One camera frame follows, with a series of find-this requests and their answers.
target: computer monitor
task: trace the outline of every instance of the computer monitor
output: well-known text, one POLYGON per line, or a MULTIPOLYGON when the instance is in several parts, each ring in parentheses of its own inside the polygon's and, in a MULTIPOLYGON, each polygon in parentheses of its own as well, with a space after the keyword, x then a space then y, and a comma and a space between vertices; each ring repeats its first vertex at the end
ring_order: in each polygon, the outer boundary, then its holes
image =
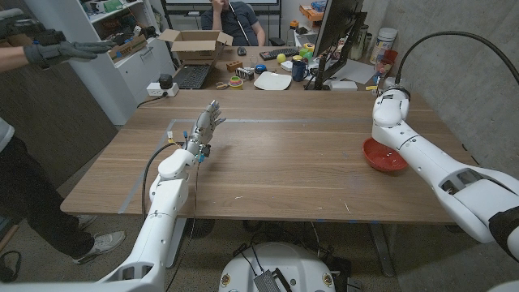
POLYGON ((321 59, 319 69, 312 88, 321 90, 323 82, 339 71, 348 59, 348 53, 358 38, 360 28, 364 25, 366 12, 361 12, 362 0, 328 0, 324 10, 323 23, 317 36, 317 44, 314 48, 314 57, 319 57, 324 51, 336 46, 340 38, 348 34, 348 39, 342 47, 339 60, 325 70, 326 58, 321 59))

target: blue mug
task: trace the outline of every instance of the blue mug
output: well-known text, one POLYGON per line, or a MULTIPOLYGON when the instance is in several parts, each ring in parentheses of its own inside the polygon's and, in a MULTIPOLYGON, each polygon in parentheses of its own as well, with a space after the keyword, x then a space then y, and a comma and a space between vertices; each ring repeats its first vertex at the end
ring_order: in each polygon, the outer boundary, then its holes
POLYGON ((292 79, 294 81, 303 81, 310 74, 307 64, 303 61, 295 61, 292 63, 292 79))

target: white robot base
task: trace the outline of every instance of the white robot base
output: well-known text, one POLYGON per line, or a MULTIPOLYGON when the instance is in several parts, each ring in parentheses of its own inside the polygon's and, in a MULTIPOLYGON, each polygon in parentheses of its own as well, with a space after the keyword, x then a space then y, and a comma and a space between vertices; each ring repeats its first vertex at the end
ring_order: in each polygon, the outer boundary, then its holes
POLYGON ((277 275, 274 281, 280 290, 285 290, 283 287, 289 285, 293 292, 335 291, 332 274, 326 264, 304 248, 290 243, 261 243, 254 245, 254 250, 249 247, 242 255, 236 255, 221 274, 219 291, 262 292, 255 279, 259 281, 265 276, 264 273, 269 275, 274 271, 277 275))

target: black glove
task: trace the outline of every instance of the black glove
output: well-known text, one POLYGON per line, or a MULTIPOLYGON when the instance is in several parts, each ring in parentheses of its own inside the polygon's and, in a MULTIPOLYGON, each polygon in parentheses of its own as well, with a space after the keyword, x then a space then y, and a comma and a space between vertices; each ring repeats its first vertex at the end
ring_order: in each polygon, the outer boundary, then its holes
POLYGON ((115 45, 112 41, 90 43, 62 41, 59 45, 28 45, 24 47, 24 53, 29 63, 48 68, 70 58, 93 60, 97 58, 97 54, 106 53, 115 45))

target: robot finger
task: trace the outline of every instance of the robot finger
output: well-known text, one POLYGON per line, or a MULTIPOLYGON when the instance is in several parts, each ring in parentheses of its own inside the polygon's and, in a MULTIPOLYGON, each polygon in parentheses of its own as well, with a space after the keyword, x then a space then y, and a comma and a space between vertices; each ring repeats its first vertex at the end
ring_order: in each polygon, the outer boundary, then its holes
POLYGON ((220 124, 223 123, 226 119, 227 119, 227 118, 219 118, 219 119, 217 119, 216 121, 214 121, 215 126, 220 125, 220 124))

